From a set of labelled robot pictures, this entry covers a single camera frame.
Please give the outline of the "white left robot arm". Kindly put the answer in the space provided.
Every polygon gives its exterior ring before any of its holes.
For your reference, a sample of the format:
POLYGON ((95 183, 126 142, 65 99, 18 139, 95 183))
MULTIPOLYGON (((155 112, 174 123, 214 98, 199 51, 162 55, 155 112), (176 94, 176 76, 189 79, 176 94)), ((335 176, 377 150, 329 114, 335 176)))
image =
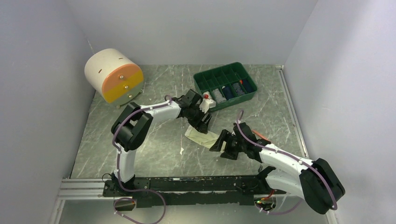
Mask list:
POLYGON ((136 152, 145 141, 152 124, 186 118, 196 131, 207 134, 212 118, 209 110, 215 106, 216 102, 212 98, 192 89, 178 98, 166 95, 164 102, 154 105, 129 103, 111 129, 112 144, 117 150, 116 169, 113 173, 117 180, 115 190, 121 196, 133 192, 136 152))

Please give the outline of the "green compartment organizer tray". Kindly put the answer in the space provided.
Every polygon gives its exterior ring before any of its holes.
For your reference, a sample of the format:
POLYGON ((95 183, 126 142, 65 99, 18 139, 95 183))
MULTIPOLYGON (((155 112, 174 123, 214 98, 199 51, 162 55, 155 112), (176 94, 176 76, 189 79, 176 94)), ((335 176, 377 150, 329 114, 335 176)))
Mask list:
POLYGON ((195 84, 196 92, 200 94, 208 94, 214 99, 213 90, 220 89, 222 95, 223 86, 229 86, 232 90, 234 98, 227 100, 224 103, 218 104, 209 111, 214 112, 218 110, 231 107, 233 105, 240 104, 242 102, 249 101, 256 94, 258 88, 252 77, 249 75, 248 71, 245 69, 244 65, 240 62, 234 62, 226 65, 222 65, 213 69, 204 70, 193 75, 193 80, 195 84), (247 79, 252 85, 254 92, 247 93, 244 87, 241 85, 245 95, 238 97, 232 87, 232 84, 239 82, 242 79, 247 79))

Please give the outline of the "cream cloth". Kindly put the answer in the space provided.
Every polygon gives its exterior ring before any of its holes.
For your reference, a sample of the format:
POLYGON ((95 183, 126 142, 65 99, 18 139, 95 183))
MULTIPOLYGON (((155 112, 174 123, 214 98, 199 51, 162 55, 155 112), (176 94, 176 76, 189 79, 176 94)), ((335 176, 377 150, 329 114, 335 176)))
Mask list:
POLYGON ((206 148, 211 148, 219 138, 219 135, 216 133, 210 131, 208 131, 207 134, 200 133, 192 126, 187 128, 187 131, 184 135, 193 142, 206 148))

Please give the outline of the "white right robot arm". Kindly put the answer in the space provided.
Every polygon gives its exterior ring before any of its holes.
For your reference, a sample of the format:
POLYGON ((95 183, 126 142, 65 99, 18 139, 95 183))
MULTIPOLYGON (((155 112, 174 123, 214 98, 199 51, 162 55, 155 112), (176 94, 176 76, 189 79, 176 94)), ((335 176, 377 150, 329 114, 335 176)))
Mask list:
POLYGON ((264 194, 281 190, 303 199, 319 214, 337 209, 337 201, 345 188, 324 159, 306 159, 280 149, 267 139, 260 138, 246 123, 235 123, 233 131, 222 130, 210 151, 221 157, 236 160, 240 153, 267 167, 255 176, 257 189, 264 194))

